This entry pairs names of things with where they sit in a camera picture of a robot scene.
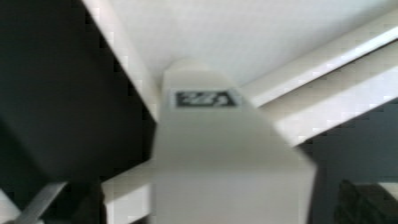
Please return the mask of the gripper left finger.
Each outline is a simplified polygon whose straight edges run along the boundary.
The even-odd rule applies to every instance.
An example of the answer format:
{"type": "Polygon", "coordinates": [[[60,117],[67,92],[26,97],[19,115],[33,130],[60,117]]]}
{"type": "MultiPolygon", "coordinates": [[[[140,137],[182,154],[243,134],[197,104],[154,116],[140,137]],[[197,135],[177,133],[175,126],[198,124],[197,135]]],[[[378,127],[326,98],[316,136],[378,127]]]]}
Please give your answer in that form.
{"type": "Polygon", "coordinates": [[[106,224],[104,194],[97,182],[49,182],[14,224],[106,224]]]}

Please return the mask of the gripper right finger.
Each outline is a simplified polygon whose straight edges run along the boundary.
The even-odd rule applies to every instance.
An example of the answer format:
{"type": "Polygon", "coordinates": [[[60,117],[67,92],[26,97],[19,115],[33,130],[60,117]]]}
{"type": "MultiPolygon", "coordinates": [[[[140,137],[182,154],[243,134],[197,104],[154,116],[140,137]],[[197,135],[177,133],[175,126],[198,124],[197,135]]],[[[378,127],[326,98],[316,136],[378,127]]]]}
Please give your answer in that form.
{"type": "Polygon", "coordinates": [[[333,224],[398,224],[398,199],[378,184],[341,181],[333,224]]]}

